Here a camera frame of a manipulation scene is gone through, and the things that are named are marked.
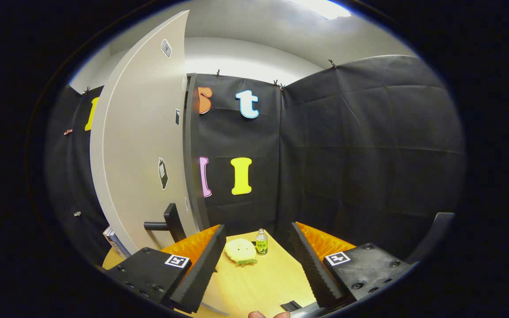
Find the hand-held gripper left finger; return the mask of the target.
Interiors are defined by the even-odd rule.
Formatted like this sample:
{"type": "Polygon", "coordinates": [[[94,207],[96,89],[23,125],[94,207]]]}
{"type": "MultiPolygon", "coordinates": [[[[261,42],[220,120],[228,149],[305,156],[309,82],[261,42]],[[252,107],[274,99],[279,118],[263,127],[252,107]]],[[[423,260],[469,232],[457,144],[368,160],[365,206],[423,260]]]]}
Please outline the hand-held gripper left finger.
{"type": "Polygon", "coordinates": [[[125,290],[150,302],[196,313],[226,236],[225,226],[216,225],[160,251],[144,247],[106,274],[125,290]]]}

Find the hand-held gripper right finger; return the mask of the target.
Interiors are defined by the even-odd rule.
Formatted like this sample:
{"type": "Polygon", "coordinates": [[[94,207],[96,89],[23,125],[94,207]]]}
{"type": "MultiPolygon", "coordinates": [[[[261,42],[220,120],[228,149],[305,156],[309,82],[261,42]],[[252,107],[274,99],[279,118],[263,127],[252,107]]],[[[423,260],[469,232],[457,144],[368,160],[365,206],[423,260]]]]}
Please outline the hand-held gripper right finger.
{"type": "Polygon", "coordinates": [[[291,242],[319,307],[334,309],[369,298],[404,278],[418,265],[373,243],[359,246],[300,222],[291,242]]]}

